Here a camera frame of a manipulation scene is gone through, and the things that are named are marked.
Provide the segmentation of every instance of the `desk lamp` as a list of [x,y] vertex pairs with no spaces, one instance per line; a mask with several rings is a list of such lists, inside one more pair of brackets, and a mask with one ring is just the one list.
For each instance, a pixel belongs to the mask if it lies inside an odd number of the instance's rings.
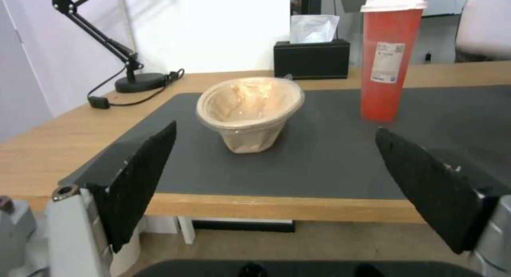
[[141,102],[144,102],[154,95],[160,93],[165,86],[174,81],[175,79],[179,79],[184,70],[179,70],[176,72],[171,72],[169,75],[164,75],[162,73],[139,73],[135,74],[135,70],[142,69],[144,65],[137,61],[137,53],[123,46],[119,42],[107,37],[104,33],[102,33],[99,29],[94,27],[91,23],[89,23],[84,17],[82,17],[78,13],[78,7],[88,0],[51,0],[53,4],[53,8],[57,11],[68,17],[71,21],[77,24],[80,28],[82,28],[86,33],[91,35],[95,40],[97,40],[102,46],[104,46],[107,50],[113,53],[116,57],[118,57],[124,64],[126,68],[126,77],[119,79],[115,82],[115,90],[118,93],[139,93],[141,91],[152,90],[156,88],[162,87],[160,91],[151,95],[149,98],[143,99],[142,101],[138,101],[130,104],[112,104],[108,102],[106,97],[92,97],[90,96],[93,91],[98,89],[100,86],[104,85],[106,82],[113,79],[119,73],[124,71],[124,68],[117,74],[107,79],[102,84],[94,88],[88,95],[87,99],[92,107],[94,108],[102,108],[107,109],[111,105],[112,106],[128,106],[134,105]]

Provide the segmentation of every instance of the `tissue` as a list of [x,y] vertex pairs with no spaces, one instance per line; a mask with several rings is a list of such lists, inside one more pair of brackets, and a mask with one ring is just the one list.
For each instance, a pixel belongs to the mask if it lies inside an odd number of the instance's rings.
[[291,16],[291,44],[311,44],[331,42],[334,38],[338,16],[330,15],[297,15]]

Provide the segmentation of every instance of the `barcode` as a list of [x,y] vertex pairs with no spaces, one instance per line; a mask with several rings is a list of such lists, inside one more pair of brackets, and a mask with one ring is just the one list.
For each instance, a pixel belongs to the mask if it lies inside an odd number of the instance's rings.
[[405,49],[404,45],[396,46],[396,53],[403,53],[404,49]]

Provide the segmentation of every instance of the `black foam pad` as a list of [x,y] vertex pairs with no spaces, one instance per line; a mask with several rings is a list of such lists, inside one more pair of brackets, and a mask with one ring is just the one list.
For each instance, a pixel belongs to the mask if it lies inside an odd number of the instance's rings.
[[174,146],[176,133],[176,122],[172,122],[149,137],[123,162],[110,187],[87,184],[114,253],[129,242],[144,215]]
[[376,145],[403,194],[454,253],[474,249],[498,199],[511,193],[464,157],[426,150],[385,128]]

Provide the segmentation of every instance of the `screw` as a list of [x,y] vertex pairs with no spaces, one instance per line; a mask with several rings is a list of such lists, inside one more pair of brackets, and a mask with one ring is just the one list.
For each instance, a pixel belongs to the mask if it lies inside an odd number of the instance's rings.
[[12,203],[12,199],[9,196],[0,196],[0,211],[7,214],[14,212],[14,204]]
[[78,194],[80,194],[80,188],[76,184],[59,186],[56,190],[53,191],[53,194],[51,194],[51,199],[53,202],[57,202]]

